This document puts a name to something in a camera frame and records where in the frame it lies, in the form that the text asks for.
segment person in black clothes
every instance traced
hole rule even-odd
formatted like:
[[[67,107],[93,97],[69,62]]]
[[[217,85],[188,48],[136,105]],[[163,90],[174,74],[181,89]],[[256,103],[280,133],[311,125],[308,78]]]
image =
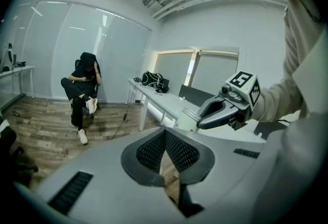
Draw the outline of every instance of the person in black clothes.
[[[86,107],[92,114],[97,109],[97,98],[91,98],[96,84],[101,84],[101,76],[97,62],[92,58],[85,58],[83,65],[78,67],[68,78],[61,81],[65,89],[68,100],[73,99],[72,124],[78,127],[78,137],[83,145],[88,143],[85,131],[83,130],[82,108]]]

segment white container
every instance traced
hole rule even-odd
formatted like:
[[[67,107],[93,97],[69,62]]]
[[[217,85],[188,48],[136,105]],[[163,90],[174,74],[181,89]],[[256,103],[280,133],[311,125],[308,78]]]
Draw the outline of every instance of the white container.
[[[200,119],[201,117],[195,112],[184,108],[174,127],[191,132],[197,132],[199,130],[199,128],[197,128],[197,122]]]

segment black vent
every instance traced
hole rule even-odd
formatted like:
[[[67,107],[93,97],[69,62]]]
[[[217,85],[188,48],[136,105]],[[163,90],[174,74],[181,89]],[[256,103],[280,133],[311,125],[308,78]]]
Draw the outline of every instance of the black vent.
[[[165,133],[162,132],[137,149],[139,162],[155,173],[159,173],[160,162],[165,151]]]
[[[241,149],[241,148],[235,149],[234,153],[239,154],[239,155],[243,155],[243,156],[248,156],[248,157],[251,157],[251,158],[257,158],[260,154],[260,152],[250,151],[250,150]]]
[[[70,211],[78,197],[86,188],[93,175],[85,172],[77,172],[75,176],[57,193],[49,202],[49,206],[64,215]]]
[[[196,148],[168,131],[166,132],[166,151],[179,173],[199,159],[199,152]]]

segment person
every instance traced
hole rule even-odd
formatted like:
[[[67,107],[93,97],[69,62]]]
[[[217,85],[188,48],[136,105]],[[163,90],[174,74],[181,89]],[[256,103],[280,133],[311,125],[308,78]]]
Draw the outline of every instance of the person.
[[[101,84],[101,76],[97,62],[88,57],[82,66],[78,67],[68,78],[63,78],[61,85],[68,100],[73,100],[72,124],[77,127],[77,135],[83,145],[88,144],[88,138],[83,129],[83,107],[92,114],[97,109],[97,98],[91,98],[96,84]]]
[[[308,112],[292,74],[315,45],[325,21],[313,0],[288,0],[284,22],[286,55],[283,80],[269,89],[262,89],[250,117],[257,121],[275,121],[298,110],[299,117],[305,117]]]

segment white sneaker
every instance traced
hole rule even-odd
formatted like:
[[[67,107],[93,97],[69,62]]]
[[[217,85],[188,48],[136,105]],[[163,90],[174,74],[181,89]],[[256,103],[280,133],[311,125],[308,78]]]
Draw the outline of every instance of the white sneaker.
[[[87,139],[86,133],[83,129],[77,132],[77,136],[80,138],[80,141],[83,145],[86,145],[89,141]]]
[[[90,115],[96,111],[97,103],[97,98],[90,98],[88,101],[86,101],[86,108],[89,110]]]

